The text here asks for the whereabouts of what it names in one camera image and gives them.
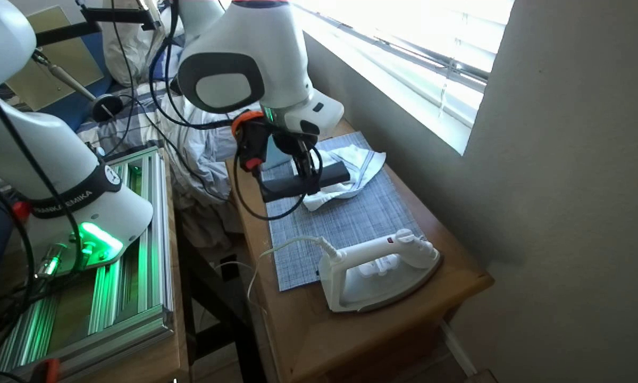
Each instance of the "wooden desk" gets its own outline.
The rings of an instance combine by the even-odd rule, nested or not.
[[[259,345],[270,381],[330,381],[349,377],[351,368],[393,353],[393,345],[410,334],[438,326],[466,298],[491,285],[491,277],[466,247],[423,206],[423,202],[389,170],[406,209],[425,236],[442,253],[436,274],[410,298],[364,315],[336,315],[328,311],[319,283],[279,294],[270,257],[259,257],[272,247],[268,223],[240,209],[251,262],[257,268],[251,311],[264,330]],[[240,194],[251,209],[264,213],[259,187],[240,174]]]

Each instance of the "white iron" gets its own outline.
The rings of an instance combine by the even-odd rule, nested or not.
[[[410,230],[334,249],[321,240],[319,281],[330,311],[374,311],[421,287],[440,264],[438,249]]]

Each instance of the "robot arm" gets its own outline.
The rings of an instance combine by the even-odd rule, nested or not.
[[[36,36],[28,19],[9,0],[0,0],[0,83],[19,72],[34,49]],[[36,262],[51,257],[53,245],[68,245],[66,255],[57,257],[57,272],[64,274],[72,268],[111,264],[147,230],[153,217],[153,206],[121,185],[117,174],[100,164],[62,119],[21,113],[2,100],[0,179],[32,204],[28,230]],[[96,228],[96,238],[87,236],[85,243],[85,228]],[[81,234],[74,240],[81,253],[72,249],[70,232]]]
[[[185,51],[177,74],[185,98],[211,113],[259,102],[270,123],[319,136],[342,104],[317,91],[306,47],[287,0],[179,0]]]

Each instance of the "white cloth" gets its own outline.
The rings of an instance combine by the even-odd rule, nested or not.
[[[104,9],[136,9],[136,0],[102,0]],[[128,66],[134,81],[149,79],[153,55],[162,47],[168,26],[170,9],[160,11],[160,0],[145,0],[151,19],[162,19],[153,30],[142,23],[98,23],[102,30],[104,64],[111,77],[121,85],[132,85]]]
[[[228,119],[228,115],[204,113],[181,96],[172,96],[172,102],[181,117],[191,123]],[[162,104],[172,119],[181,119],[168,96],[162,100]],[[177,157],[174,151],[168,151],[177,187],[189,194],[196,192],[200,198],[206,198],[215,204],[225,202],[232,192],[225,160],[234,157],[236,153],[236,140],[230,126],[217,130],[194,130],[162,117],[160,128],[177,145],[181,157],[191,168],[187,170],[181,157]]]
[[[345,168],[349,170],[349,181],[328,185],[328,187],[321,187],[313,196],[304,196],[302,202],[308,211],[317,211],[319,206],[323,206],[325,202],[330,202],[334,198],[357,196],[366,187],[366,183],[379,174],[379,170],[385,164],[385,153],[370,151],[370,149],[364,149],[357,145],[349,145],[349,147],[340,147],[340,149],[332,149],[332,151],[319,149],[319,153],[321,153],[323,166],[342,162]]]

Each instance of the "window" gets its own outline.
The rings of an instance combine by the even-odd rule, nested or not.
[[[296,0],[470,134],[513,0]]]

